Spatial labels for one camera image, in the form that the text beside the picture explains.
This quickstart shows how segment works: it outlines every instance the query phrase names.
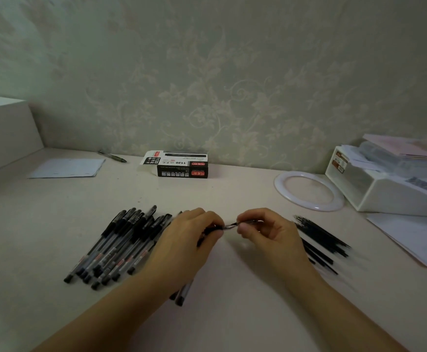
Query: pink notebook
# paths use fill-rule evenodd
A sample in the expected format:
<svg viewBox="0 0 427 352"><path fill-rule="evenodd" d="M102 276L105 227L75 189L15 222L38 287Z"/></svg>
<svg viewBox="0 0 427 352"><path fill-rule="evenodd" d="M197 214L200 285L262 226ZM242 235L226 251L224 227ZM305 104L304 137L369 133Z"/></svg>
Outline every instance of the pink notebook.
<svg viewBox="0 0 427 352"><path fill-rule="evenodd" d="M427 159L427 144L420 139L388 135L364 135L363 138L400 157Z"/></svg>

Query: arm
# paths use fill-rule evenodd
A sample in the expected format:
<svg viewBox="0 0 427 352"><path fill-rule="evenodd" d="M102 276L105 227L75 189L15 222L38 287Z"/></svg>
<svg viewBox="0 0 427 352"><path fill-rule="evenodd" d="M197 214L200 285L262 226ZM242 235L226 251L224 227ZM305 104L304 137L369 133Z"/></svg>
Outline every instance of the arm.
<svg viewBox="0 0 427 352"><path fill-rule="evenodd" d="M329 286L308 261L294 223L269 209L248 210L237 222L238 232L259 248L291 294L317 321L333 351L406 351L381 327Z"/></svg>
<svg viewBox="0 0 427 352"><path fill-rule="evenodd" d="M214 231L197 248L213 212L198 208L177 216L163 232L142 271L49 337L34 351L125 351L138 327L205 264L223 231Z"/></svg>

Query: white paper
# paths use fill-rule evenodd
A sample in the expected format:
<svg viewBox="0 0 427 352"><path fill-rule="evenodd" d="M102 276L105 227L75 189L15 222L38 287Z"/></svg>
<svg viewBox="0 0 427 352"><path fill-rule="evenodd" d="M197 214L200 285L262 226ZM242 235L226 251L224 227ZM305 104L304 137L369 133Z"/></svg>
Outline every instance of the white paper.
<svg viewBox="0 0 427 352"><path fill-rule="evenodd" d="M427 266L427 217L370 213L367 219Z"/></svg>
<svg viewBox="0 0 427 352"><path fill-rule="evenodd" d="M344 151L346 152L346 155L349 158L351 165L362 169L384 171L381 166L365 158L365 156L360 153L357 147L347 144L343 144L341 145L341 147L344 148Z"/></svg>
<svg viewBox="0 0 427 352"><path fill-rule="evenodd" d="M28 178L95 176L105 159L49 159Z"/></svg>

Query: forearm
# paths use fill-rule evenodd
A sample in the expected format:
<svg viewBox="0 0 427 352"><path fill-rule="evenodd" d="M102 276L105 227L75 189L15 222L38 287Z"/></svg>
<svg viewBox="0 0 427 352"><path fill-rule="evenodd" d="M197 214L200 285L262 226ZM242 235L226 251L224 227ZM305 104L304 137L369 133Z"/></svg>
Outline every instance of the forearm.
<svg viewBox="0 0 427 352"><path fill-rule="evenodd" d="M406 351L321 277L289 280L287 286L315 318L333 351Z"/></svg>
<svg viewBox="0 0 427 352"><path fill-rule="evenodd" d="M137 328L169 297L140 272L44 341L35 351L123 351Z"/></svg>

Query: wall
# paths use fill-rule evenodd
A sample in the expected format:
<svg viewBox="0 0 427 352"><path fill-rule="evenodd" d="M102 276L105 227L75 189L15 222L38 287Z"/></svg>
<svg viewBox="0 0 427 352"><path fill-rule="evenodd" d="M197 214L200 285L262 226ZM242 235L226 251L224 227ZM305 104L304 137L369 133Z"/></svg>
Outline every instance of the wall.
<svg viewBox="0 0 427 352"><path fill-rule="evenodd" d="M0 0L0 95L51 147L323 171L427 136L427 0Z"/></svg>

